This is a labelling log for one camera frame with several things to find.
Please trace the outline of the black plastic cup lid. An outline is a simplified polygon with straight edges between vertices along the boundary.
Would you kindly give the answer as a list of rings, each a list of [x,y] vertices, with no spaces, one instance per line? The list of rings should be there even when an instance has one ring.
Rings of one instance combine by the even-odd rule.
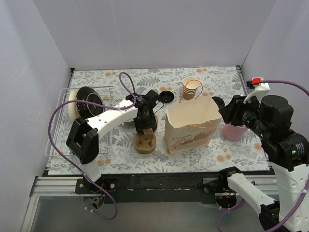
[[[212,97],[212,99],[217,104],[218,108],[222,108],[222,107],[225,106],[225,102],[224,102],[224,100],[222,98],[214,96],[214,97]]]
[[[162,103],[168,104],[174,100],[174,94],[171,91],[165,90],[159,94],[159,99]]]

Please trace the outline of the brown cardboard cup carrier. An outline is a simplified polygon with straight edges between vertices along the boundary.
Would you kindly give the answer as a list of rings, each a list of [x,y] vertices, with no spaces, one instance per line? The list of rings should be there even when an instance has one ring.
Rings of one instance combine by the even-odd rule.
[[[154,114],[156,124],[158,124],[158,116]],[[141,133],[141,126],[137,126],[134,122],[136,134],[134,137],[134,147],[139,154],[150,154],[156,148],[156,135],[157,125],[153,128],[144,129]]]

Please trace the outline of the beige paper takeout bag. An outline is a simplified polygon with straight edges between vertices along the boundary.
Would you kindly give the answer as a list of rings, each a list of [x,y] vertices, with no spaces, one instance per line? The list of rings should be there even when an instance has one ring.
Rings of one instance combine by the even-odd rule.
[[[179,101],[167,107],[165,139],[170,154],[207,145],[222,120],[211,96],[199,93],[183,101],[184,95],[185,89]]]

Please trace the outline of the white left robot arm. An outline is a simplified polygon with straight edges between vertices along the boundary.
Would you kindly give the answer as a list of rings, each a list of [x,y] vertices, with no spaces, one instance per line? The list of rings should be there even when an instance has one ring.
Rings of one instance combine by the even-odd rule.
[[[68,110],[73,122],[66,144],[81,164],[83,174],[89,179],[87,189],[92,193],[102,190],[103,182],[96,157],[99,154],[101,137],[117,126],[133,120],[136,128],[135,149],[140,154],[155,150],[157,119],[153,108],[159,95],[150,90],[145,95],[128,95],[111,110],[103,109],[104,104],[92,88],[81,88],[70,93]]]

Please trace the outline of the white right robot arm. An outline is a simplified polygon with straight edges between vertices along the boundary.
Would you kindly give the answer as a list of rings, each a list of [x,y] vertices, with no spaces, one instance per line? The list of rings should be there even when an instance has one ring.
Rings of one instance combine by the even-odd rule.
[[[220,171],[219,188],[238,193],[258,214],[267,232],[306,232],[309,229],[309,143],[291,130],[293,108],[280,96],[252,97],[249,103],[236,95],[229,104],[216,97],[219,113],[232,126],[245,126],[261,140],[276,176],[279,199],[254,186],[236,167]]]

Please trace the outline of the patterned ceramic bowl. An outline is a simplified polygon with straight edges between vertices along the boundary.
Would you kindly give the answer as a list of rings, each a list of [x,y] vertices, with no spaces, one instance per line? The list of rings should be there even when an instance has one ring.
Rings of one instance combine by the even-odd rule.
[[[129,119],[123,123],[125,126],[134,126],[134,119]]]

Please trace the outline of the floral table mat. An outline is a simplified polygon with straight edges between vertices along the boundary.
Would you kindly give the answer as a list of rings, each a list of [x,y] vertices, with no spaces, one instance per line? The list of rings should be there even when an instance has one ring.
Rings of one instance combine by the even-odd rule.
[[[94,88],[106,105],[113,106],[135,89],[145,94],[171,91],[178,101],[182,94],[183,80],[194,77],[203,83],[197,94],[218,96],[229,102],[234,95],[244,95],[243,82],[236,67],[198,67],[168,69],[128,70],[75,70],[70,85],[62,90],[63,101],[69,92],[84,86]],[[151,154],[142,155],[134,147],[135,127],[120,125],[101,139],[97,164],[103,174],[216,172],[236,166],[242,171],[267,171],[269,165],[260,140],[250,131],[237,142],[222,137],[223,125],[218,126],[208,145],[182,153],[170,154],[165,138],[166,106],[154,109],[158,116],[156,148]]]

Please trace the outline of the pink cup holder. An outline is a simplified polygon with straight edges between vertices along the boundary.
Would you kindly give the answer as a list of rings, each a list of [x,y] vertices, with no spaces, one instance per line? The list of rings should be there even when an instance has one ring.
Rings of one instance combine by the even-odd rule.
[[[225,124],[221,132],[222,136],[226,140],[236,142],[243,137],[247,130],[248,128],[246,126],[233,126],[231,124]]]

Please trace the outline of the stack of brown paper cups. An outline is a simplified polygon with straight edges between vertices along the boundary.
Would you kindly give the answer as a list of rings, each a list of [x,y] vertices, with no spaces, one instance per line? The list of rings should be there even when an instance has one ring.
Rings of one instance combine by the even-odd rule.
[[[199,81],[194,77],[187,77],[183,80],[183,98],[187,101],[194,98],[199,87]]]

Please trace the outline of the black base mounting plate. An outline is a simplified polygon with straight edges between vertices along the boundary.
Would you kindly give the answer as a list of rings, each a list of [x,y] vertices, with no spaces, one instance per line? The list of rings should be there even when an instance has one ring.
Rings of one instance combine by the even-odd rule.
[[[105,174],[94,184],[78,179],[75,193],[95,196],[106,191],[105,203],[214,203],[216,194],[234,195],[218,177],[218,172]]]

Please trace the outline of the aluminium frame rail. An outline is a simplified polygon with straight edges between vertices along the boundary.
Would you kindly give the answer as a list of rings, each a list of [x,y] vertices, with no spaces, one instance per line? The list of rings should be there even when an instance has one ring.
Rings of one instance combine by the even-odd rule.
[[[40,197],[43,196],[65,196],[65,197],[95,197],[83,194],[76,194],[75,187],[80,176],[44,176],[35,178],[33,187],[30,192],[30,200],[26,211],[24,223],[22,225],[23,232],[31,230],[35,213]]]

